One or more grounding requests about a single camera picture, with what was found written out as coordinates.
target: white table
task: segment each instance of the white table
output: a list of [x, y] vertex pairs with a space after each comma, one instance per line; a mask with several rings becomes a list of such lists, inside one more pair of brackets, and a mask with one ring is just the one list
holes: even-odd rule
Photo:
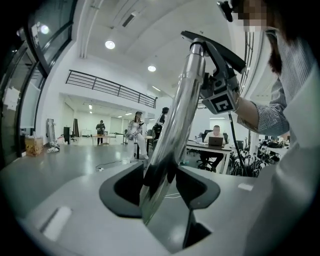
[[283, 157], [287, 152], [288, 152], [288, 149], [285, 148], [285, 147], [282, 147], [282, 148], [272, 148], [272, 147], [267, 147], [266, 150], [269, 152], [269, 151], [272, 151], [276, 154], [279, 154], [281, 157]]
[[226, 155], [225, 161], [224, 161], [224, 166], [222, 174], [227, 173], [228, 169], [228, 164], [229, 164], [229, 159], [230, 159], [230, 153], [231, 153], [231, 148], [228, 145], [225, 146], [209, 146], [209, 145], [204, 145], [204, 144], [199, 144], [194, 141], [188, 140], [186, 143], [186, 148], [190, 150], [199, 150], [199, 151], [207, 151], [207, 152], [217, 152], [217, 153], [222, 153]]
[[109, 135], [92, 135], [92, 144], [94, 145], [95, 144], [95, 138], [106, 138], [106, 144], [110, 144], [110, 138], [116, 138], [116, 135], [115, 134], [109, 134]]

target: striped shirt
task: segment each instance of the striped shirt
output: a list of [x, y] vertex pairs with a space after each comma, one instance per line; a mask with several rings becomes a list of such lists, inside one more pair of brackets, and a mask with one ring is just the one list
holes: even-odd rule
[[304, 85], [316, 58], [308, 43], [302, 38], [288, 45], [280, 33], [276, 32], [275, 36], [282, 70], [272, 86], [271, 101], [269, 105], [254, 103], [259, 117], [257, 129], [252, 128], [239, 116], [237, 122], [258, 134], [280, 136], [290, 131], [290, 148], [298, 149], [300, 146], [283, 111]]

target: ceiling light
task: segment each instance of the ceiling light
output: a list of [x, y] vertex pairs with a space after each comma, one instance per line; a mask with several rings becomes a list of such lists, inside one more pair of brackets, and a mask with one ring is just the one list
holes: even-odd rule
[[49, 33], [49, 28], [47, 25], [42, 25], [41, 28], [40, 28], [40, 31], [42, 34], [48, 34]]
[[113, 48], [116, 47], [115, 43], [113, 41], [106, 41], [105, 42], [105, 47], [107, 47], [108, 49], [112, 50]]
[[154, 89], [156, 89], [157, 91], [161, 92], [157, 87], [152, 86]]
[[156, 71], [156, 67], [155, 66], [148, 66], [148, 70], [150, 72], [155, 72]]

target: black cable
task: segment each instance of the black cable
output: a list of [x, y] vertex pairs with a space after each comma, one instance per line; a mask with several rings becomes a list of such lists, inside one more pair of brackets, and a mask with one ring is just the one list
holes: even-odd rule
[[241, 155], [240, 155], [240, 151], [239, 151], [239, 147], [238, 147], [238, 143], [237, 143], [237, 139], [236, 139], [236, 134], [235, 134], [234, 121], [233, 121], [233, 119], [232, 119], [231, 114], [230, 114], [230, 113], [228, 113], [228, 114], [229, 114], [231, 131], [232, 131], [232, 137], [233, 137], [235, 149], [236, 149], [236, 152], [238, 153], [239, 160], [240, 160], [240, 165], [241, 165], [241, 167], [242, 167], [242, 176], [244, 175], [244, 171], [245, 171], [245, 175], [248, 177], [247, 169], [245, 168], [244, 162], [242, 161], [242, 158], [241, 158]]
[[107, 163], [100, 163], [100, 164], [98, 164], [95, 168], [96, 168], [96, 169], [98, 169], [98, 166], [110, 165], [110, 164], [114, 164], [114, 163], [122, 162], [123, 160], [114, 161], [114, 162], [107, 162]]

